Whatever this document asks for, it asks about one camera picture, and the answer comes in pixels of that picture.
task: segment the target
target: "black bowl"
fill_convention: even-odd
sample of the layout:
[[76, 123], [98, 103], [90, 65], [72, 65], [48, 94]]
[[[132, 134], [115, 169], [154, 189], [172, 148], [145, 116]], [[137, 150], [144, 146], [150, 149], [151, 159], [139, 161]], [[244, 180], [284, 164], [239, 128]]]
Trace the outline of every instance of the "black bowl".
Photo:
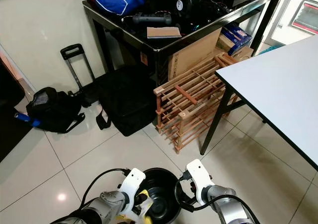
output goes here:
[[[163, 168], [151, 168], [144, 171], [146, 178], [140, 184], [138, 192], [146, 189], [154, 200], [146, 216], [151, 217], [153, 224], [169, 224], [180, 213], [180, 206], [174, 197], [174, 187], [177, 177]], [[178, 193], [182, 192], [181, 185], [177, 187]]]

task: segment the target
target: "black case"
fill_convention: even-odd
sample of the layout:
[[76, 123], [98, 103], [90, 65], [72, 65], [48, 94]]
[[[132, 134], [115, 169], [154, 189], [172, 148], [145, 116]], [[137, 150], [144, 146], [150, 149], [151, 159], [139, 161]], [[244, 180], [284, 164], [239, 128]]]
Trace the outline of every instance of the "black case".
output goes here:
[[[46, 94], [47, 101], [37, 104], [37, 97], [43, 94]], [[45, 87], [34, 94], [33, 100], [26, 106], [26, 111], [31, 118], [41, 121], [37, 128], [64, 134], [84, 120], [84, 113], [79, 114], [80, 108], [77, 97]]]
[[99, 83], [99, 101], [108, 115], [101, 113], [96, 121], [100, 129], [112, 121], [124, 135], [129, 136], [152, 122], [156, 116], [156, 83], [142, 66], [124, 67], [105, 75]]

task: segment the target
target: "bag handle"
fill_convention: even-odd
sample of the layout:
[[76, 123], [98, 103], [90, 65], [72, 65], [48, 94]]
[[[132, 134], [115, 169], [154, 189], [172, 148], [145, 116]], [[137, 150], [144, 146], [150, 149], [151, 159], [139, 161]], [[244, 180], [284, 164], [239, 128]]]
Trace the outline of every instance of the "bag handle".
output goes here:
[[61, 55], [63, 57], [64, 60], [70, 59], [72, 57], [75, 57], [77, 55], [83, 54], [84, 53], [84, 49], [82, 47], [81, 44], [72, 44], [67, 46], [66, 48], [61, 49]]
[[75, 124], [73, 124], [72, 126], [70, 126], [65, 132], [68, 133], [69, 131], [71, 131], [75, 126], [77, 126], [80, 122], [82, 122], [85, 119], [85, 114], [84, 113], [79, 113], [74, 120], [76, 120]]
[[107, 121], [105, 121], [104, 117], [102, 116], [102, 113], [103, 113], [103, 109], [101, 109], [101, 112], [99, 113], [99, 115], [96, 116], [96, 123], [101, 130], [109, 128], [111, 125], [110, 118], [108, 117]]

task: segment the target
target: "white table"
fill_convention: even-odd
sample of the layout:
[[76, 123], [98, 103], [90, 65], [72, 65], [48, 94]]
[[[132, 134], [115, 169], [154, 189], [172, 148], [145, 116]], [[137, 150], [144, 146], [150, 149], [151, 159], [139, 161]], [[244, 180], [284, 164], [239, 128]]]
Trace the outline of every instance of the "white table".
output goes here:
[[[245, 103], [318, 170], [318, 35], [216, 71], [226, 91], [201, 148], [222, 114]], [[235, 93], [242, 101], [228, 106]]]

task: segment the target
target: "cardboard box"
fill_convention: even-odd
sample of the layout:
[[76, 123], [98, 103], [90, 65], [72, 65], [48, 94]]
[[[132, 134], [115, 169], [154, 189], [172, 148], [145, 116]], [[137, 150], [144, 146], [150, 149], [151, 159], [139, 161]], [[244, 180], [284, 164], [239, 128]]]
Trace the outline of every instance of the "cardboard box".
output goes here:
[[243, 61], [243, 60], [246, 60], [246, 59], [249, 59], [250, 57], [252, 57], [253, 51], [254, 51], [254, 49], [251, 49], [248, 46], [244, 46], [239, 51], [234, 53], [232, 55], [232, 57], [240, 62], [240, 61]]
[[248, 43], [252, 37], [232, 22], [225, 25], [217, 41], [217, 46], [225, 50], [228, 55], [234, 54]]
[[184, 73], [214, 51], [221, 29], [174, 53], [169, 58], [168, 80]]

